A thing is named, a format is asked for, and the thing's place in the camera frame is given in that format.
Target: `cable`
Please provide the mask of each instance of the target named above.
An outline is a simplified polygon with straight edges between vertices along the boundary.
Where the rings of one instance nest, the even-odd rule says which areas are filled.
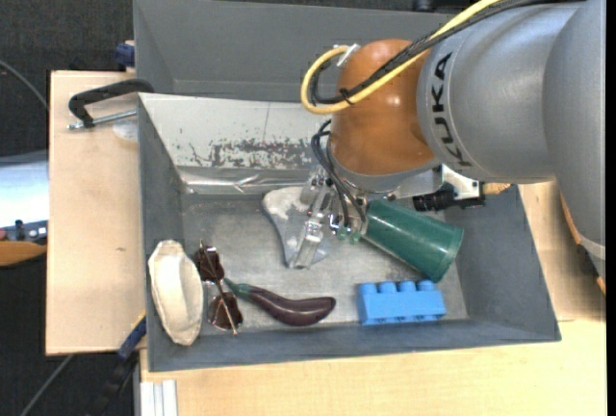
[[[426,46],[427,44],[432,45],[435,42],[442,40],[445,37],[445,33],[448,32],[449,30],[453,30],[452,32],[449,33],[451,35],[457,32],[456,30],[454,30],[454,28],[457,28],[458,26],[464,25],[463,27],[468,27],[468,25],[470,24],[467,25],[465,23],[469,21],[474,15],[478,15],[482,11],[488,9],[489,7],[495,6],[499,2],[503,2],[503,1],[505,0],[480,0],[479,2],[470,6],[464,12],[454,17],[445,26],[443,26],[441,29],[436,31],[434,34],[432,34],[428,38],[424,40],[420,40],[417,43],[411,44],[410,48],[412,48],[416,44],[420,44],[421,47],[424,47],[424,49],[427,49],[429,47],[429,46]],[[515,5],[512,5],[511,7],[520,7],[520,6],[521,6],[521,1],[518,1],[518,2],[515,2]],[[355,104],[365,99],[370,94],[380,89],[385,84],[389,83],[394,77],[400,75],[403,72],[403,70],[411,66],[414,62],[416,62],[418,58],[417,57],[418,53],[415,53],[415,55],[412,58],[406,60],[403,64],[391,69],[384,75],[380,76],[378,80],[376,80],[375,82],[371,82],[365,87],[363,87],[364,83],[362,83],[362,85],[360,85],[362,87],[359,92],[356,92],[351,96],[347,95],[346,98],[341,101],[337,101],[334,104],[331,104],[328,106],[315,106],[315,103],[311,102],[311,99],[309,99],[309,93],[310,93],[311,87],[313,89],[313,92],[315,91],[316,81],[313,79],[313,77],[316,76],[318,78],[321,71],[327,68],[326,63],[331,62],[333,58],[339,55],[342,55],[343,53],[347,51],[347,49],[348,49],[347,46],[341,46],[341,47],[329,50],[328,52],[321,55],[317,59],[317,61],[313,65],[311,65],[311,67],[306,72],[306,75],[304,76],[303,82],[301,84],[300,98],[301,98],[302,105],[309,112],[314,113],[316,115],[329,115],[329,114],[341,111],[347,108],[348,106],[350,106],[350,104]],[[379,70],[383,71],[383,69],[386,68],[388,64],[389,63],[385,64]]]
[[[345,221],[344,226],[348,227],[349,216],[348,216],[348,208],[347,208],[347,202],[345,200],[345,197],[348,198],[351,205],[355,208],[362,222],[366,222],[366,213],[362,209],[361,205],[359,205],[359,203],[355,199],[355,196],[353,195],[350,188],[340,179],[340,177],[336,173],[336,170],[334,170],[334,167],[331,164],[331,161],[329,161],[329,158],[323,152],[323,149],[321,147],[321,137],[325,137],[330,134],[328,130],[325,130],[325,128],[330,123],[331,123],[331,119],[326,121],[319,128],[319,131],[312,137],[310,141],[310,145],[312,147],[313,152],[315,153],[315,156],[319,160],[319,163],[321,164],[321,166],[327,173],[327,176],[329,176],[329,178],[331,179],[332,184],[334,188],[336,189],[336,192],[338,193],[338,198],[340,199],[341,205],[343,207],[343,216],[344,216],[344,221]]]
[[[503,2],[499,2],[493,6],[490,6],[490,8],[485,9],[481,11],[480,13],[471,16],[466,21],[456,26],[453,26],[452,28],[448,29],[444,33],[440,34],[439,36],[435,36],[433,33],[426,35],[412,42],[408,46],[402,48],[402,50],[400,50],[394,57],[392,57],[389,61],[387,61],[384,65],[382,65],[379,69],[377,69],[369,78],[365,79],[359,85],[355,86],[354,88],[350,90],[344,90],[344,91],[340,90],[341,93],[337,96],[323,98],[319,95],[318,93],[319,75],[321,74],[321,71],[325,69],[325,65],[321,65],[319,68],[316,69],[316,72],[310,82],[310,100],[312,104],[315,106],[318,103],[319,104],[335,104],[335,103],[339,103],[342,101],[346,101],[348,104],[353,104],[352,102],[349,101],[350,96],[353,96],[361,92],[363,89],[368,88],[372,84],[376,83],[383,76],[385,76],[385,74],[393,70],[394,68],[402,65],[406,61],[411,60],[413,57],[418,56],[419,54],[423,53],[425,50],[431,48],[434,44],[442,41],[443,39],[447,39],[453,36],[454,34],[468,27],[471,27],[474,24],[477,24],[477,22],[484,20],[487,17],[490,17],[497,13],[501,13],[501,12],[504,12],[510,9],[523,7],[527,5],[545,3],[546,1],[547,0],[506,0]]]
[[[23,75],[21,75],[12,66],[7,64],[6,62],[3,62],[2,60],[0,60],[0,66],[2,66],[2,68],[4,68],[5,70],[7,70],[7,72],[12,74],[17,80],[21,81],[21,83],[24,84],[30,91],[32,91],[32,93],[38,98],[38,101],[40,101],[42,103],[42,105],[45,107],[45,110],[49,111],[49,106],[47,105],[47,100],[40,94],[40,92],[37,91],[37,88],[35,88],[30,83],[30,81],[28,81],[28,79],[26,79]]]
[[[26,416],[27,414],[30,413],[30,410],[35,406],[35,404],[39,401],[40,396],[43,395],[43,393],[45,392],[45,390],[47,390],[47,387],[49,387],[49,385],[51,385],[51,382],[54,381],[56,379],[56,377],[62,372],[62,370],[66,367],[66,365],[70,362],[71,359],[73,359],[75,357],[74,354],[71,354],[69,356],[67,356],[64,361],[62,362],[62,364],[56,368],[56,370],[54,371],[53,374],[51,374],[51,376],[47,379],[47,381],[45,383],[43,383],[42,387],[40,387],[40,389],[38,390],[38,392],[35,394],[35,396],[30,400],[30,402],[28,403],[28,405],[26,405],[26,408],[21,411],[21,413],[19,414],[19,416]]]

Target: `yellow cable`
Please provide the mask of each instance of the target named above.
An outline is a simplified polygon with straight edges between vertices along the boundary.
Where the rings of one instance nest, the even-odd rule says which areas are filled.
[[[503,0],[480,0],[479,2],[471,5],[468,9],[466,9],[462,13],[459,13],[456,17],[454,17],[447,24],[445,24],[445,26],[443,26],[436,33],[434,33],[434,35],[432,35],[431,38],[436,38],[437,36],[445,33],[445,31],[448,31],[449,29],[461,24],[462,22],[469,19],[473,15],[476,15],[482,10],[487,9],[488,7],[491,7],[492,5],[498,2],[501,2],[501,1]],[[348,49],[347,46],[339,46],[337,48],[327,51],[326,53],[321,55],[317,59],[317,61],[314,62],[312,66],[308,69],[308,71],[306,72],[303,82],[301,83],[301,90],[299,92],[299,95],[301,99],[301,104],[310,113],[313,113],[315,115],[330,115],[332,113],[336,113],[341,110],[344,110],[345,108],[348,108],[350,106],[350,104],[346,100],[340,101],[338,103],[331,104],[331,105],[315,106],[308,99],[308,91],[310,90],[310,80],[312,79],[312,76],[314,75],[314,73],[327,60],[330,60],[338,55],[342,55],[343,53],[347,51],[347,49]],[[361,101],[362,99],[365,99],[366,97],[371,95],[373,92],[380,89],[385,84],[389,83],[392,79],[394,79],[394,77],[400,75],[403,72],[403,70],[411,66],[414,62],[416,62],[416,60],[417,60],[417,57],[413,57],[407,60],[404,64],[397,66],[391,72],[388,72],[383,77],[381,77],[374,83],[370,84],[365,89],[351,96],[348,99],[348,101],[351,104],[355,104]]]

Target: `wooden board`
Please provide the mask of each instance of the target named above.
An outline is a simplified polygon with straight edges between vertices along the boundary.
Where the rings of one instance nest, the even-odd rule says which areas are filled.
[[[70,96],[126,79],[114,72],[51,76],[47,354],[116,350],[145,306],[137,145],[112,124],[69,131]],[[135,108],[134,95],[92,105]]]

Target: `black electrical connector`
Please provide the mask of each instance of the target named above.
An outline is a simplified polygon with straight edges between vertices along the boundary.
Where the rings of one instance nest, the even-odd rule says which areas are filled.
[[[467,209],[469,207],[480,207],[485,204],[484,195],[475,198],[461,198],[459,200],[456,200],[455,197],[455,189],[451,184],[446,183],[433,194],[415,195],[413,197],[413,205],[415,210],[427,212],[442,211],[453,205]]]

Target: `metal clamp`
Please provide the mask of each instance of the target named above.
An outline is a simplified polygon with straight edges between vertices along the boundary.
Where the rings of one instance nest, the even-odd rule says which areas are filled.
[[[86,105],[122,96],[130,92],[154,92],[154,88],[149,82],[142,79],[129,79],[111,84],[109,86],[103,86],[101,88],[79,92],[73,95],[68,101],[68,109],[73,115],[79,118],[80,121],[71,123],[67,125],[66,128],[68,128],[68,130],[75,130],[77,128],[92,128],[93,126],[101,123],[136,115],[137,110],[129,110],[114,115],[107,115],[105,117],[92,118],[90,113],[86,110]]]

